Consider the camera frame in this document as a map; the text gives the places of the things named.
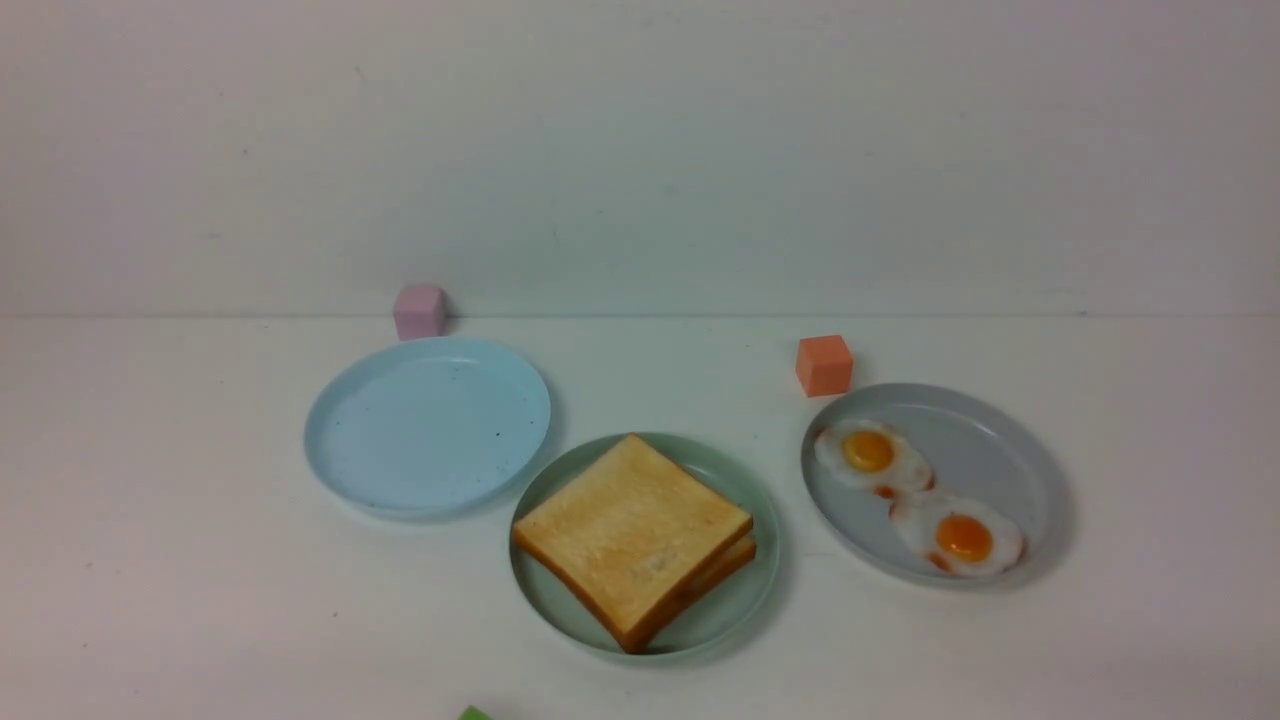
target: bread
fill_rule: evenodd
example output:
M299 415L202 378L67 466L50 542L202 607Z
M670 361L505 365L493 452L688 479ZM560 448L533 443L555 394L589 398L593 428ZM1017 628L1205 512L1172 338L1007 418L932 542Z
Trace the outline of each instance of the bread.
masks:
M716 559L716 562L710 568L689 580L684 588L676 592L675 597L650 616L650 623L645 628L646 632L637 633L640 646L648 646L663 628L669 625L676 618L680 618L681 612L692 607L703 596L716 589L730 575L737 573L740 568L754 559L755 541L750 536L733 543Z
M739 555L717 562L750 529L746 511L628 434L517 520L512 538L635 653L741 565L731 565Z

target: green plate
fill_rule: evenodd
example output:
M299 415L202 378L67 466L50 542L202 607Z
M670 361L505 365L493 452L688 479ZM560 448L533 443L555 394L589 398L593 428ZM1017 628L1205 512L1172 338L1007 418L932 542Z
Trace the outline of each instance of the green plate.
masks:
M573 593L515 542L509 543L511 569L525 600L538 615L580 647L622 661L669 661L708 650L746 625L760 610L778 577L778 516L755 477L730 457L687 438L660 433L639 434L707 487L751 514L755 560L667 625L643 655L622 652L604 625L596 621ZM622 438L623 436L609 436L594 439L552 461L525 489L516 505L512 524L586 470Z

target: fried egg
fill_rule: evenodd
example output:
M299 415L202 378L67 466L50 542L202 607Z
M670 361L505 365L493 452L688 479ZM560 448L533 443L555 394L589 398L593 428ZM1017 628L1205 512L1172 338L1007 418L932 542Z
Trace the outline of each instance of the fried egg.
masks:
M1012 520L945 489L895 501L888 519L913 553L951 575L998 575L1027 552L1027 538Z
M836 480L884 498L933 487L933 468L920 451L876 420L845 420L819 432L813 454Z

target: gray plate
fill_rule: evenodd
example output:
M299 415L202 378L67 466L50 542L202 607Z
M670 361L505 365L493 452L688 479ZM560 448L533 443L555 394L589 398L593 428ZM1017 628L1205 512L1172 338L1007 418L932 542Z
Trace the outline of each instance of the gray plate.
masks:
M666 662L705 651L741 629L764 605L781 562L778 516L755 475L732 459L678 436L639 433L654 450L685 468L707 487L740 505L754 520L755 559L685 610L649 643L643 655L626 655L608 630L559 579L515 542L511 569L529 605L552 628L580 647L611 660ZM586 470L623 436L580 445L544 468L516 505L512 524Z
M888 520L887 500L838 484L814 459L818 432L850 418L893 425L933 465L940 488L980 500L1018 523L1028 542L1023 561L1004 575L970 579L910 553ZM941 387L878 384L840 397L809 424L800 468L818 510L854 555L924 584L961 588L1025 579L1057 547L1065 524L1066 483L1048 451L1009 415Z

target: egg yolk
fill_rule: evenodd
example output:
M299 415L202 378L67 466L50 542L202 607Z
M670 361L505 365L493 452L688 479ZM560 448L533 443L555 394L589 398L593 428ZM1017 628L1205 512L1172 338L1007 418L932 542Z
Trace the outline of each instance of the egg yolk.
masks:
M965 562L982 562L991 555L991 530L969 515L947 515L938 523L938 547Z
M845 454L845 462L863 473L879 473L893 462L893 443L872 430L850 433L840 450Z

